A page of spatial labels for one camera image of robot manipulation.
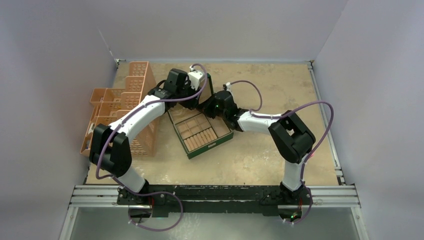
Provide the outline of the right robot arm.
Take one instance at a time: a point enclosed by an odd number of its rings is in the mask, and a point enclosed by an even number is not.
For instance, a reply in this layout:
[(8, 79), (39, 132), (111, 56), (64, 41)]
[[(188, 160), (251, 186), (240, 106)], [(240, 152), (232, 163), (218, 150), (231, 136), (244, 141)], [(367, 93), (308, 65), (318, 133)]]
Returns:
[(196, 107), (208, 118), (221, 118), (231, 130), (257, 132), (271, 136), (278, 152), (285, 160), (283, 188), (280, 196), (288, 204), (300, 198), (303, 182), (303, 162), (313, 150), (316, 137), (296, 113), (288, 116), (254, 114), (238, 107), (232, 93), (218, 91)]

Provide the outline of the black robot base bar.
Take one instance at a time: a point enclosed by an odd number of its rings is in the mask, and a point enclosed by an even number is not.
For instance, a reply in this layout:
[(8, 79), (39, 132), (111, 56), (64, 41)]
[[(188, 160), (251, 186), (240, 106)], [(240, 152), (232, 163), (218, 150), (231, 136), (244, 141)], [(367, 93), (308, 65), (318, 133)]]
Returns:
[(118, 205), (147, 206), (154, 218), (170, 213), (261, 214), (295, 221), (312, 206), (311, 190), (280, 185), (147, 185), (138, 194), (118, 189)]

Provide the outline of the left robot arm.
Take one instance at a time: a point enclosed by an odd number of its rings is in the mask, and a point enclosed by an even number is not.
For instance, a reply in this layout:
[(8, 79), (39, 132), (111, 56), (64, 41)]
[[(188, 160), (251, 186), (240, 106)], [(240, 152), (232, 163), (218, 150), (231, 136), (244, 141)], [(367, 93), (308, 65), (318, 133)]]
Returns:
[(125, 187), (138, 205), (149, 199), (148, 181), (132, 167), (131, 143), (136, 136), (176, 104), (194, 108), (209, 82), (204, 67), (190, 71), (173, 68), (165, 80), (149, 90), (141, 102), (118, 120), (99, 123), (93, 131), (89, 161), (94, 164), (98, 180), (112, 178)]

